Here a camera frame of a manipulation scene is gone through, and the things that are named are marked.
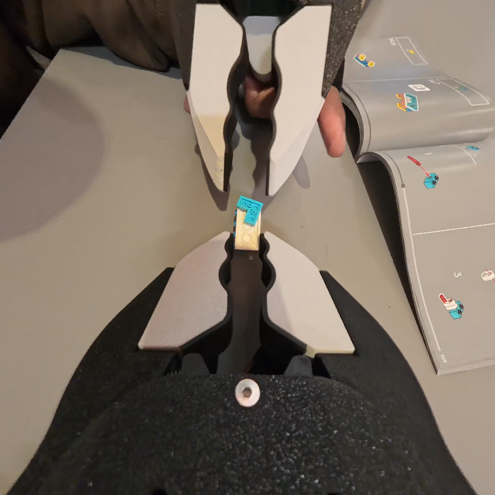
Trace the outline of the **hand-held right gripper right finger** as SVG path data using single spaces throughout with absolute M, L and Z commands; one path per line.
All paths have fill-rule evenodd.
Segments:
M 353 354 L 354 344 L 316 265 L 276 235 L 261 235 L 261 346 L 279 363 L 294 356 Z

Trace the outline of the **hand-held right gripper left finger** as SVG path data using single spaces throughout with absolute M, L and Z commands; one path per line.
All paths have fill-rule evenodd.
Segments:
M 233 236 L 222 232 L 176 265 L 138 343 L 140 350 L 197 353 L 208 366 L 218 364 L 233 334 L 232 256 Z

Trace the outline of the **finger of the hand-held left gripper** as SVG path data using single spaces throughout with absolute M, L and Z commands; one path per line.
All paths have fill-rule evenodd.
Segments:
M 220 191 L 232 169 L 234 82 L 244 46 L 244 29 L 224 6 L 196 5 L 187 97 L 202 159 Z
M 275 30 L 272 61 L 278 93 L 267 170 L 269 196 L 275 195 L 293 172 L 323 106 L 331 17 L 332 6 L 308 5 Z

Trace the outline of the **teal corner plate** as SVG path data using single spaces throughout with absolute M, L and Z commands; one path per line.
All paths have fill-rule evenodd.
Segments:
M 244 195 L 240 195 L 237 202 L 237 209 L 245 213 L 243 222 L 250 226 L 255 226 L 261 214 L 263 203 Z

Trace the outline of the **person's left forearm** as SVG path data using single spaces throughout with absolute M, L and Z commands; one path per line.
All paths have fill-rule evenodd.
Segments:
M 175 1 L 1 1 L 1 132 L 61 48 L 103 45 L 139 67 L 177 63 Z

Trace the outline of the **grey desk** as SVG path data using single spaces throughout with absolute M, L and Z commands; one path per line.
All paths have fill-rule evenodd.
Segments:
M 103 328 L 264 192 L 263 127 L 234 134 L 230 195 L 209 189 L 180 73 L 102 47 L 60 51 L 1 140 L 1 494 L 23 472 Z M 405 355 L 458 465 L 494 494 L 494 367 L 437 376 L 412 310 L 380 163 L 331 159 L 314 129 L 262 227 L 327 270 Z

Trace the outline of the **person's left hand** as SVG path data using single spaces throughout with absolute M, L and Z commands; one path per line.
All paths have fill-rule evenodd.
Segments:
M 241 94 L 251 117 L 270 118 L 276 96 L 274 86 L 261 83 L 248 74 L 242 84 Z M 318 126 L 327 154 L 332 158 L 341 157 L 346 144 L 345 112 L 338 87 L 332 86 L 329 90 L 318 116 Z

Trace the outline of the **grey instruction booklet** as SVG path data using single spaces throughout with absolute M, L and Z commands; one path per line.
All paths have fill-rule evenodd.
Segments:
M 429 64 L 410 36 L 354 39 L 342 99 L 356 162 L 391 177 L 436 373 L 494 365 L 494 100 Z

